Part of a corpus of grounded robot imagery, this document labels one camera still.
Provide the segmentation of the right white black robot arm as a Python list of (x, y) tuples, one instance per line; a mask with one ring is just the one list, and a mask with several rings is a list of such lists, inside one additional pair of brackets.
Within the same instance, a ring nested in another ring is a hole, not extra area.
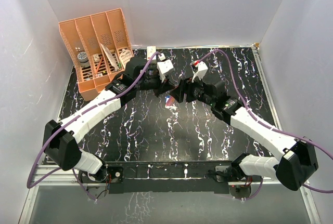
[(240, 100), (227, 94), (223, 81), (182, 79), (170, 91), (178, 103), (200, 101), (210, 106), (213, 115), (229, 126), (241, 130), (272, 153), (271, 157), (243, 153), (218, 176), (226, 181), (243, 181), (249, 176), (278, 180), (297, 191), (318, 169), (315, 148), (309, 143), (279, 133), (244, 107)]

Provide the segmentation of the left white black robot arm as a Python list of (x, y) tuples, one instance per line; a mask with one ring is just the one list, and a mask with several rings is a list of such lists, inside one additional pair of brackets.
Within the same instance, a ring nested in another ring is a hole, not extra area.
[(125, 70), (117, 74), (105, 89), (85, 107), (56, 122), (49, 121), (44, 130), (45, 154), (62, 170), (79, 169), (101, 182), (107, 177), (102, 159), (79, 148), (79, 142), (99, 122), (121, 109), (140, 90), (152, 90), (156, 96), (174, 89), (168, 75), (174, 71), (170, 59), (163, 54), (148, 61), (131, 58)]

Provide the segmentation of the white label packet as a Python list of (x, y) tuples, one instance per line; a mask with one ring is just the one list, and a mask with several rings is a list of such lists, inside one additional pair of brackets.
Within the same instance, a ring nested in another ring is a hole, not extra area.
[(126, 65), (127, 63), (134, 57), (133, 53), (131, 50), (129, 49), (121, 49), (120, 50), (120, 53), (119, 53), (119, 60), (120, 60), (120, 63), (123, 67), (123, 69), (126, 68)]

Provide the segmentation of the white paper sachet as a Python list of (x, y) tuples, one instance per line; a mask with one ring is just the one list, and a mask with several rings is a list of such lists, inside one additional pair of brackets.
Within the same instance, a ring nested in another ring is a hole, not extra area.
[(111, 51), (103, 44), (100, 44), (104, 53), (106, 54), (107, 59), (109, 60), (111, 66), (114, 68), (115, 71), (118, 71), (118, 65), (116, 62), (116, 59), (114, 58), (114, 56), (112, 55)]

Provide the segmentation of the orange pen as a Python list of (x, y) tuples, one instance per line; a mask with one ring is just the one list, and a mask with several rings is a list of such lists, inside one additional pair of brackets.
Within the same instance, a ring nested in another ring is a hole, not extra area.
[(96, 68), (96, 74), (98, 73), (99, 68), (100, 68), (102, 62), (103, 62), (103, 58), (101, 58), (100, 61), (99, 61), (99, 63), (98, 63), (98, 66)]

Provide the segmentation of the small white card box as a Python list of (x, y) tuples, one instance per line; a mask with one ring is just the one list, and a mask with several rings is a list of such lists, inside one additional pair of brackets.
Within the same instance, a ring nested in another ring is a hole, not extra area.
[(93, 59), (95, 63), (100, 62), (102, 57), (103, 57), (102, 54), (93, 54)]

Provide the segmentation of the orange plastic file organizer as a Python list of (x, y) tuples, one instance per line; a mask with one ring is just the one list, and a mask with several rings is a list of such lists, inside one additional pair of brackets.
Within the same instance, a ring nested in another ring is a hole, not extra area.
[[(73, 61), (79, 93), (85, 101), (97, 97), (116, 75), (124, 71), (119, 60), (119, 53), (123, 48), (132, 51), (132, 46), (122, 9), (117, 8), (62, 21), (59, 23), (59, 32)], [(100, 44), (111, 51), (116, 59), (118, 71), (111, 66)], [(90, 63), (88, 68), (81, 67), (77, 59), (78, 53), (82, 51), (88, 55)], [(94, 62), (93, 54), (103, 56), (103, 62), (97, 74), (98, 63)]]

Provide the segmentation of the grey round tin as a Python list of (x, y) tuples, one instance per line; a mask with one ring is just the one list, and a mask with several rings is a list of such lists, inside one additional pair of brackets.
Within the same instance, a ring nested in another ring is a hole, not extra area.
[(83, 67), (83, 68), (90, 67), (88, 55), (85, 51), (79, 52), (77, 55), (77, 59), (78, 59), (81, 67)]

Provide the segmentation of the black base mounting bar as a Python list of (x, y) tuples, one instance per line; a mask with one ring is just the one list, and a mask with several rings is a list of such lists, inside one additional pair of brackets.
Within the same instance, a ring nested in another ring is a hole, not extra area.
[(214, 192), (249, 195), (259, 176), (246, 179), (224, 178), (221, 172), (231, 162), (112, 162), (108, 164), (109, 194), (134, 192)]

